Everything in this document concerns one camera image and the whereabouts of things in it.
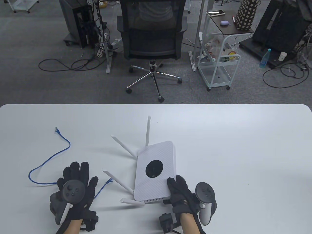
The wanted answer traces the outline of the person's left hand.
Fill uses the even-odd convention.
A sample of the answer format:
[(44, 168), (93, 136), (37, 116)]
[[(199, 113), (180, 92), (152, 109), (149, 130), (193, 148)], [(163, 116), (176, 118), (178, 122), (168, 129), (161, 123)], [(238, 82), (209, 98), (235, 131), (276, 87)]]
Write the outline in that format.
[(69, 208), (64, 220), (86, 219), (85, 213), (95, 198), (97, 184), (97, 176), (89, 178), (88, 162), (72, 162), (63, 170), (63, 177), (57, 181), (61, 200), (79, 200)]

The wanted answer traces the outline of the person's right hand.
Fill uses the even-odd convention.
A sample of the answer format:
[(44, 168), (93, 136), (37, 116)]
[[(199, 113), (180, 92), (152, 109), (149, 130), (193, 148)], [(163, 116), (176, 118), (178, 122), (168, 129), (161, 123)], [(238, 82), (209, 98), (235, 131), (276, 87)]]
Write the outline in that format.
[(195, 195), (190, 191), (183, 177), (176, 175), (176, 178), (168, 178), (167, 186), (170, 191), (170, 204), (173, 206), (173, 213), (176, 220), (180, 220), (181, 214), (192, 214), (197, 217), (199, 203)]

